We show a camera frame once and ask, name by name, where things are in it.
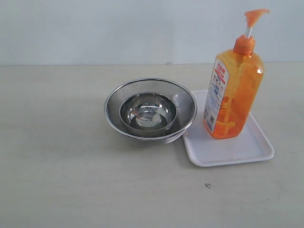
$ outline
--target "pump nozzle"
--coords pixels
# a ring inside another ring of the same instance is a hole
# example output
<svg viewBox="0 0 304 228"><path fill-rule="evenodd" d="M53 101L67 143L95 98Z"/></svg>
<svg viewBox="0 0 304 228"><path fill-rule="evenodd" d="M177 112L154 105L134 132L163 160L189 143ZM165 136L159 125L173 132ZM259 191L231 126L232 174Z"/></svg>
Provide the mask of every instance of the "pump nozzle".
<svg viewBox="0 0 304 228"><path fill-rule="evenodd" d="M239 54L250 54L253 52L255 47L255 40L251 36L251 30L257 20L265 13L269 13L267 9L256 9L252 11L245 12L246 21L247 21L247 30L244 35L240 36L236 40L233 50Z"/></svg>

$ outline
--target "pump dispenser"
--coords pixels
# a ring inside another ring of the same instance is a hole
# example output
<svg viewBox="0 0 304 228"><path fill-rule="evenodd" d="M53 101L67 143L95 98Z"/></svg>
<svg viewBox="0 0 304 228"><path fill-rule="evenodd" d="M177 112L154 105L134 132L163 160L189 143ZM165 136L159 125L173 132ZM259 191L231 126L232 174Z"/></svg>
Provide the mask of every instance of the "pump dispenser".
<svg viewBox="0 0 304 228"><path fill-rule="evenodd" d="M245 12L247 29L234 48L216 56L204 109L204 123L217 139L242 131L264 75L264 64L254 53L252 27L267 9Z"/></svg>

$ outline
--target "metal strainer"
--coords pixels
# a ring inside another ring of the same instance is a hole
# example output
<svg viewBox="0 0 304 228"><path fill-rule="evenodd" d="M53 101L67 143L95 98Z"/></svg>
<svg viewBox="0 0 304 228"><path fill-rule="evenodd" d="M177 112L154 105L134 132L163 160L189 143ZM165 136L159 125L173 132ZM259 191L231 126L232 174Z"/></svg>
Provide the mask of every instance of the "metal strainer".
<svg viewBox="0 0 304 228"><path fill-rule="evenodd" d="M129 133L120 119L120 107L129 97L142 93L157 93L170 98L177 111L173 127L164 136L140 137ZM192 93L185 87L169 80L160 78L145 78L127 82L116 88L104 104L104 114L108 123L119 133L137 143L153 141L170 143L179 138L196 117L197 104Z"/></svg>

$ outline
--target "white wall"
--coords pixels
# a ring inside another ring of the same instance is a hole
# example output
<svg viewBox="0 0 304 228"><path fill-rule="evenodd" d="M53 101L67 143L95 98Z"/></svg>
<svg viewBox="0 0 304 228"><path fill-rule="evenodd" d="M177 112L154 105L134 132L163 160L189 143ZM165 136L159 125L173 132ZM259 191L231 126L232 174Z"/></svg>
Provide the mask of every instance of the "white wall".
<svg viewBox="0 0 304 228"><path fill-rule="evenodd" d="M253 30L265 61L304 61L303 0L0 0L0 65L212 63Z"/></svg>

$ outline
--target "white plastic tray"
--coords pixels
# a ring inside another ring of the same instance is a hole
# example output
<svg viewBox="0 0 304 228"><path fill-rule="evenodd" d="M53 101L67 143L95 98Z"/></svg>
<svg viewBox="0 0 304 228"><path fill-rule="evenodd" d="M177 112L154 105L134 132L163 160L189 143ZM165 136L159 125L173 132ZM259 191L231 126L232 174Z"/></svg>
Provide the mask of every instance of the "white plastic tray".
<svg viewBox="0 0 304 228"><path fill-rule="evenodd" d="M243 131L235 138L214 139L203 123L207 90L192 91L198 105L197 117L183 134L189 159L198 166L240 164L269 160L274 148L254 117L249 114Z"/></svg>

